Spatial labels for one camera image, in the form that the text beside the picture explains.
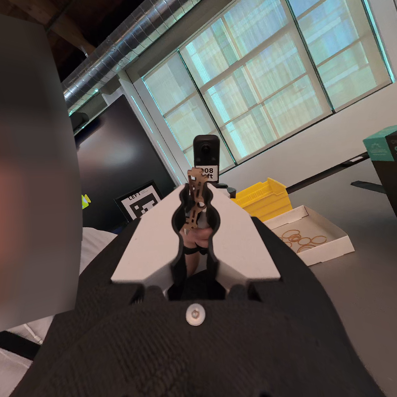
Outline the wooden model part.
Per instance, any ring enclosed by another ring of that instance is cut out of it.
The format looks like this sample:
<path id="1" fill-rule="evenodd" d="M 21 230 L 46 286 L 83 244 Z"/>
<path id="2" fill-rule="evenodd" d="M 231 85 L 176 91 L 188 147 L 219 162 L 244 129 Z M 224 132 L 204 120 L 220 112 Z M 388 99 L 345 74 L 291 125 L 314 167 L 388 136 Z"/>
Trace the wooden model part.
<path id="1" fill-rule="evenodd" d="M 189 193 L 187 205 L 185 207 L 186 222 L 183 226 L 185 234 L 189 231 L 198 228 L 198 220 L 203 210 L 206 209 L 206 204 L 202 196 L 203 187 L 208 180 L 204 174 L 204 170 L 199 167 L 193 167 L 187 172 Z"/>

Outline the pile of rubber bands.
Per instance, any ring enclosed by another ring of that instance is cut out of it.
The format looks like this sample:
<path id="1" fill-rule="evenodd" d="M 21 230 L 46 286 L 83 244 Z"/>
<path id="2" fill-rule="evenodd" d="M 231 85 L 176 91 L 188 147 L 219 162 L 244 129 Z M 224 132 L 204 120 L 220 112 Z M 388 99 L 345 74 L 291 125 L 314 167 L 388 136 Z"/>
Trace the pile of rubber bands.
<path id="1" fill-rule="evenodd" d="M 282 233 L 279 238 L 297 254 L 313 249 L 327 242 L 326 236 L 318 235 L 310 237 L 305 233 L 302 234 L 300 230 L 287 230 Z"/>

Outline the person's left hand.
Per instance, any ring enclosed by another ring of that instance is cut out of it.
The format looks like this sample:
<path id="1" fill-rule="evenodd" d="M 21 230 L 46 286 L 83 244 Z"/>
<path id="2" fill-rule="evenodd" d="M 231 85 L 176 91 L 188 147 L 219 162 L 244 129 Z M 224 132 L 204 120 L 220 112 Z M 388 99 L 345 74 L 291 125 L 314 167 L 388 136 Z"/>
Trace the person's left hand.
<path id="1" fill-rule="evenodd" d="M 185 254 L 185 263 L 187 269 L 187 276 L 193 275 L 200 263 L 200 249 L 206 249 L 208 247 L 208 239 L 212 234 L 212 228 L 194 228 L 190 231 L 181 229 L 180 231 L 184 249 L 187 250 Z"/>

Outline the black and teal kit box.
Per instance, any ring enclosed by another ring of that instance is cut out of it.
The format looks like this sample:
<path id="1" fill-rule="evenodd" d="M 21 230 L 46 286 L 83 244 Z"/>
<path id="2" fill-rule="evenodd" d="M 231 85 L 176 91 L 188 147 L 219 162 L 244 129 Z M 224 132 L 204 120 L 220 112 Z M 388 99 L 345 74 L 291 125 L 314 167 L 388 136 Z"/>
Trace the black and teal kit box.
<path id="1" fill-rule="evenodd" d="M 389 126 L 363 140 L 366 151 L 397 213 L 397 126 Z"/>

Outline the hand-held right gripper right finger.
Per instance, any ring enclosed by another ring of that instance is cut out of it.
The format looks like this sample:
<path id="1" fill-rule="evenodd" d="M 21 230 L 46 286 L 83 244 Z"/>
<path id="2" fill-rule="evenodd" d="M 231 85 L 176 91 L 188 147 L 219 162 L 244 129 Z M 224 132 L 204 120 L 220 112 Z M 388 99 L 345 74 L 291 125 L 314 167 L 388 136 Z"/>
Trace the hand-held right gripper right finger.
<path id="1" fill-rule="evenodd" d="M 225 290 L 281 275 L 251 216 L 210 183 L 205 187 L 208 239 L 207 271 Z"/>

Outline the black framed tag sign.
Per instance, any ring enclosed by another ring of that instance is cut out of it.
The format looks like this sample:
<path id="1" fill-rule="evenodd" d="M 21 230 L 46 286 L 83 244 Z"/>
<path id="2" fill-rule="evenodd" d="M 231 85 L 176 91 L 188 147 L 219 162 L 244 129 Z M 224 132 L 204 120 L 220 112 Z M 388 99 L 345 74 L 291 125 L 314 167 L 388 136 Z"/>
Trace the black framed tag sign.
<path id="1" fill-rule="evenodd" d="M 127 222 L 132 222 L 156 206 L 163 196 L 154 180 L 114 199 Z"/>

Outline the yellow plastic bin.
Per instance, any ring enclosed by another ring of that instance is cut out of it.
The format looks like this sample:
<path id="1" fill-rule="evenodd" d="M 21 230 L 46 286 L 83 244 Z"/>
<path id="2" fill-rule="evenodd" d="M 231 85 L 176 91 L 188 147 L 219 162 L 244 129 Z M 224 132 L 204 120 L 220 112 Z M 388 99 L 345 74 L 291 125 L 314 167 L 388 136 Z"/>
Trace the yellow plastic bin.
<path id="1" fill-rule="evenodd" d="M 262 222 L 293 209 L 286 186 L 272 178 L 238 192 L 231 200 Z"/>

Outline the large paned window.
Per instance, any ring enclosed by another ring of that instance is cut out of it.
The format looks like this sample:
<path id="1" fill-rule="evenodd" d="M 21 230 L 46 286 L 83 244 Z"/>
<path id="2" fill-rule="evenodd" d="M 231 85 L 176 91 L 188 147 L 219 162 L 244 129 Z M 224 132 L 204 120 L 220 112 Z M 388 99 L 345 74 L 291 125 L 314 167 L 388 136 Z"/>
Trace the large paned window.
<path id="1" fill-rule="evenodd" d="M 368 1 L 233 1 L 142 78 L 190 166 L 220 174 L 395 81 Z"/>

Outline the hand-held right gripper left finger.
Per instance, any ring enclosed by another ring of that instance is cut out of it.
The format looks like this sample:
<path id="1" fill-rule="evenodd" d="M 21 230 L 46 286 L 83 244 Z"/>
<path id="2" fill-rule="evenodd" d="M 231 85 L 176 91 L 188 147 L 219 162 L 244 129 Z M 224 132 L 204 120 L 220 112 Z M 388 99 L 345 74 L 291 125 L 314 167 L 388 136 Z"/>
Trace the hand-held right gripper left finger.
<path id="1" fill-rule="evenodd" d="M 187 278 L 183 239 L 189 185 L 181 185 L 142 215 L 112 277 L 113 283 L 158 286 L 162 291 Z"/>

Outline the white cardboard tray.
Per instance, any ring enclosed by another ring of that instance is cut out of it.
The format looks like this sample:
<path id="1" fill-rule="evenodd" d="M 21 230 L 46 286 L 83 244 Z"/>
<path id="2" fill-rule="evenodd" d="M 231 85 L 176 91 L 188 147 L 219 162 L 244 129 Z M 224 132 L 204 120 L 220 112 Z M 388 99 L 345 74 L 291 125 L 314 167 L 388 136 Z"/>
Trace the white cardboard tray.
<path id="1" fill-rule="evenodd" d="M 287 230 L 300 230 L 302 234 L 305 233 L 310 237 L 326 236 L 325 244 L 299 254 L 296 253 L 307 266 L 355 252 L 345 231 L 304 205 L 269 219 L 264 224 L 278 237 Z"/>

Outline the silver ventilation duct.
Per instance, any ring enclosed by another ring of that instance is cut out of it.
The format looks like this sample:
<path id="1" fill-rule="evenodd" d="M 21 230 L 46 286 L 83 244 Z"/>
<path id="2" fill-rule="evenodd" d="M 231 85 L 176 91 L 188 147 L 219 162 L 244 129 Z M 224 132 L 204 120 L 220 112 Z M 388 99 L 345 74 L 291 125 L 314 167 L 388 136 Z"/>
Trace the silver ventilation duct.
<path id="1" fill-rule="evenodd" d="M 68 115 L 197 6 L 199 0 L 144 1 L 63 82 Z"/>

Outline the large black monitor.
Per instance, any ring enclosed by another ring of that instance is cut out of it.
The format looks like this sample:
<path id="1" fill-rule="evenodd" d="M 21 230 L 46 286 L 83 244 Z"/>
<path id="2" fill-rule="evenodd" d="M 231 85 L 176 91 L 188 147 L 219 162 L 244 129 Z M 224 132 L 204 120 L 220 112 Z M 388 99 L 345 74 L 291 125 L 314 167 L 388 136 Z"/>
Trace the large black monitor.
<path id="1" fill-rule="evenodd" d="M 91 200 L 83 227 L 111 232 L 125 225 L 114 199 L 151 180 L 163 198 L 176 188 L 125 95 L 77 133 L 75 143 L 81 191 Z"/>

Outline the black strip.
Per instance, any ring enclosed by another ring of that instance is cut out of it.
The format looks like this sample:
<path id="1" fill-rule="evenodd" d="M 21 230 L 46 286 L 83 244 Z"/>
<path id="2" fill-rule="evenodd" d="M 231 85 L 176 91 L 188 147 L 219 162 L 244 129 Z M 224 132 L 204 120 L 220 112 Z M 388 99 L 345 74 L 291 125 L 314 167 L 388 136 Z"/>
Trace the black strip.
<path id="1" fill-rule="evenodd" d="M 376 184 L 376 183 L 371 183 L 371 182 L 366 182 L 366 181 L 353 181 L 350 183 L 351 186 L 359 187 L 365 190 L 369 191 L 375 191 L 378 193 L 383 193 L 385 194 L 385 189 L 382 185 Z"/>

